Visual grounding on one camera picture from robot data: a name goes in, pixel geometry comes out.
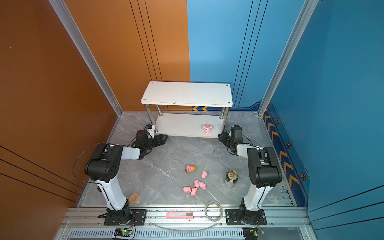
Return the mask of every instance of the ventilation grille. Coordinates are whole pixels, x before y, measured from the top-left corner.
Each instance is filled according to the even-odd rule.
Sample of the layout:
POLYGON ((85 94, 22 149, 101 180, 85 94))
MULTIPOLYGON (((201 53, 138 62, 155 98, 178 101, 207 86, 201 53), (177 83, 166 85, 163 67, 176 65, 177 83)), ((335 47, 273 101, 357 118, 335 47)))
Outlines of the ventilation grille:
POLYGON ((242 237, 243 230, 233 229, 220 229, 220 230, 208 230, 204 232, 196 231, 163 231, 163 230, 137 230, 136 237, 138 239, 169 239, 169 238, 228 238, 228 237, 242 237))
POLYGON ((73 228, 69 234, 70 239, 77 238, 100 238, 111 239, 113 238, 114 229, 112 228, 73 228))
MULTIPOLYGON (((73 228, 69 239, 114 239, 114 228, 73 228)), ((183 232, 160 230, 158 228, 137 228, 135 240, 161 240, 161 239, 244 239, 242 228, 215 228, 204 232, 183 232)))

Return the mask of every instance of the pink utility knife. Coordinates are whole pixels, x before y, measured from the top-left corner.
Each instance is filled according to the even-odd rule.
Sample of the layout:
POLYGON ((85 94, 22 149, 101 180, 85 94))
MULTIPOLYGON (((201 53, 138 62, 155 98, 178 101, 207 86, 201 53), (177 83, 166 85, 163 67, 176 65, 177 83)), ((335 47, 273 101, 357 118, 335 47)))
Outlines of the pink utility knife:
POLYGON ((167 212, 167 218, 193 219, 193 212, 167 212))

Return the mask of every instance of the orange wall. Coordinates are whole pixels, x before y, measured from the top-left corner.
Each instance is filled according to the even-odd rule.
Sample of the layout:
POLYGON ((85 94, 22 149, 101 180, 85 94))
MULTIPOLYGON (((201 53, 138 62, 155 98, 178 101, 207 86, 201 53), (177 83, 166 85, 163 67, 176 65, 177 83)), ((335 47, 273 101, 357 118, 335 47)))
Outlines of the orange wall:
POLYGON ((75 159, 117 116, 48 0, 0 1, 0 18, 1 239, 52 239, 85 186, 75 159))
POLYGON ((190 81, 186 0, 65 4, 124 111, 145 110, 140 99, 149 81, 190 81))

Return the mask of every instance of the can lid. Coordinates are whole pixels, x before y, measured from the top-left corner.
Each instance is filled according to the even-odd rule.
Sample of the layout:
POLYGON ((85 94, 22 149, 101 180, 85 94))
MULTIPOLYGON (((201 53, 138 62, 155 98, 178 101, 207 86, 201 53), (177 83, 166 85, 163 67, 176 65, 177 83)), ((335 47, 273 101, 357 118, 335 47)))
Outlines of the can lid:
POLYGON ((228 178, 231 180, 236 180, 238 178, 238 174, 234 170, 228 171, 227 175, 228 175, 228 178))

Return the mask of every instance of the white shelf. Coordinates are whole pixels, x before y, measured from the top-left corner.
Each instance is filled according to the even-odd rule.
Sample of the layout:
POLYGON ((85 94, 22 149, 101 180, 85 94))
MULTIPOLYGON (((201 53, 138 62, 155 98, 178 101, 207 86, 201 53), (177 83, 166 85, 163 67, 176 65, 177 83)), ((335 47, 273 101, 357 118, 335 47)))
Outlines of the white shelf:
POLYGON ((226 83, 149 82, 142 104, 232 107, 231 86, 226 83))
POLYGON ((223 119, 212 115, 164 113, 163 116, 157 117, 155 126, 157 134, 217 138, 222 130, 223 119), (204 125, 213 127, 211 133, 204 132, 204 125))

